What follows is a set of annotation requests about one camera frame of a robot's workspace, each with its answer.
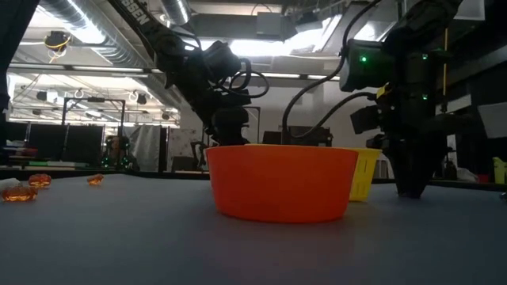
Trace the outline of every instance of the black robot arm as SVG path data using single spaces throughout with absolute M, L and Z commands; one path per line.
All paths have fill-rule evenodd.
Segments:
M 202 51 L 200 41 L 193 35 L 175 32 L 157 21 L 139 0 L 108 0 L 112 7 L 128 23 L 143 42 L 148 55 L 157 68 L 166 73 L 166 88 L 176 86 L 192 110 L 203 121 L 205 132 L 220 145 L 247 143 L 241 128 L 248 123 L 248 113 L 242 107 L 250 103 L 246 86 L 251 74 L 265 80 L 262 74 L 251 70 L 247 59 L 239 59 L 227 44 L 216 41 Z M 197 47 L 184 42 L 181 37 L 193 38 Z M 232 83 L 246 64 L 245 81 L 233 88 Z M 233 78 L 229 88 L 223 84 Z

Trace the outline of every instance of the duct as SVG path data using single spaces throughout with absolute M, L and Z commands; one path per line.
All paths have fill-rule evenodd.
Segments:
M 65 28 L 83 43 L 113 46 L 95 47 L 92 50 L 116 67 L 153 65 L 137 52 L 93 1 L 40 0 L 39 9 L 61 20 Z M 181 103 L 179 97 L 165 90 L 164 79 L 160 75 L 151 74 L 135 80 L 151 89 L 162 104 L 178 106 Z
M 183 25 L 190 20 L 191 11 L 187 0 L 161 0 L 162 8 L 172 25 Z

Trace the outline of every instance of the table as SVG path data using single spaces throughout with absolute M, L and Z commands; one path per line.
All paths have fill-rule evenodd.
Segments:
M 55 179 L 0 203 L 0 284 L 505 284 L 498 193 L 374 185 L 368 203 L 313 225 L 216 212 L 209 181 Z

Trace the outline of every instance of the orange bowl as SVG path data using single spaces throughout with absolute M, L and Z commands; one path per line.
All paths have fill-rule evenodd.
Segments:
M 207 149 L 213 196 L 225 215 L 262 222 L 339 219 L 357 152 L 331 147 L 246 145 Z

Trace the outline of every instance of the orange candy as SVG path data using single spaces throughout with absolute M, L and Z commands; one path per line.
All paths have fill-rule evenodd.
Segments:
M 2 198 L 5 202 L 25 202 L 34 200 L 37 197 L 36 187 L 14 186 L 2 191 Z
M 29 185 L 36 188 L 47 188 L 51 184 L 51 177 L 47 174 L 35 174 L 29 178 Z
M 89 177 L 87 180 L 88 180 L 88 185 L 90 186 L 98 186 L 100 184 L 102 184 L 102 180 L 104 179 L 104 175 L 102 174 L 97 174 L 97 175 L 93 175 L 92 177 Z

